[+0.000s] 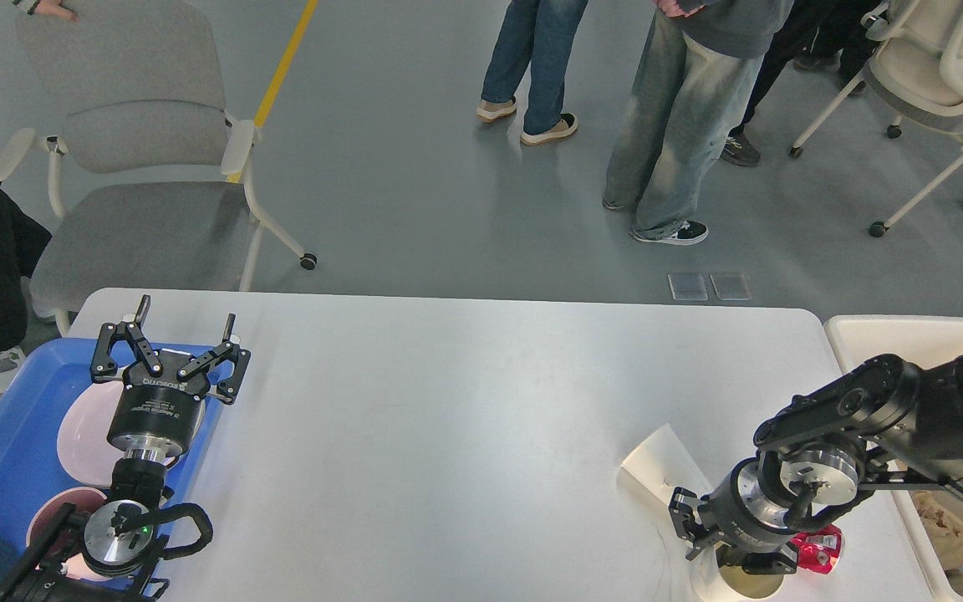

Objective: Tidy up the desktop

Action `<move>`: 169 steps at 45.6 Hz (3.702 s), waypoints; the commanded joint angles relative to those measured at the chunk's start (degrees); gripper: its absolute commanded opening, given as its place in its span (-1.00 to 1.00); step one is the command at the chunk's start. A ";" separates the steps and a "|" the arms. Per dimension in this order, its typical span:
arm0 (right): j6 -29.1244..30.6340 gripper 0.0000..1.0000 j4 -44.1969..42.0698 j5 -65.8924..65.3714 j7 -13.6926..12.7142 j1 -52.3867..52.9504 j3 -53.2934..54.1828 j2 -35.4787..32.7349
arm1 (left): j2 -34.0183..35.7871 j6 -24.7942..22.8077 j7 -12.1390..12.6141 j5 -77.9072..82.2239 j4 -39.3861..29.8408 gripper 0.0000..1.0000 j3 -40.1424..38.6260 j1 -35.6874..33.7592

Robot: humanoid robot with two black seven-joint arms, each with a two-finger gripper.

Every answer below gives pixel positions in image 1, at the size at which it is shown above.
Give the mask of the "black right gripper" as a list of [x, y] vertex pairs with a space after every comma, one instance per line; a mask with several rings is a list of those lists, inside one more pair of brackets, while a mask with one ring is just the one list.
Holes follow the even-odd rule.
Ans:
[[764, 494], [756, 458], [738, 462], [711, 494], [674, 487], [668, 510], [676, 536], [690, 545], [687, 561], [719, 542], [721, 533], [730, 545], [717, 548], [720, 567], [749, 575], [797, 571], [797, 546], [787, 543], [795, 536], [786, 524], [787, 508]]

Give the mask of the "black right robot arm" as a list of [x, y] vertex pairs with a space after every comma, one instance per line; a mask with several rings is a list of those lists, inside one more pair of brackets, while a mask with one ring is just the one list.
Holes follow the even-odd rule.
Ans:
[[749, 574], [791, 574], [792, 538], [879, 489], [940, 489], [963, 502], [963, 355], [924, 370], [898, 355], [796, 395], [753, 436], [757, 452], [711, 494], [674, 489], [669, 511], [688, 560], [714, 551]]

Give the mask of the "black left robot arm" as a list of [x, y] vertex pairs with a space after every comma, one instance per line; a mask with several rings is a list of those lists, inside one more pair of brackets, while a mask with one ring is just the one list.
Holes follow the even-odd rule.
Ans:
[[123, 386], [106, 436], [120, 453], [106, 499], [92, 512], [62, 503], [0, 580], [0, 601], [156, 601], [169, 586], [157, 565], [211, 543], [206, 511], [171, 502], [167, 462], [191, 452], [207, 399], [236, 401], [251, 352], [233, 339], [233, 314], [201, 355], [156, 348], [142, 331], [149, 308], [144, 296], [133, 319], [104, 324], [90, 363], [95, 384]]

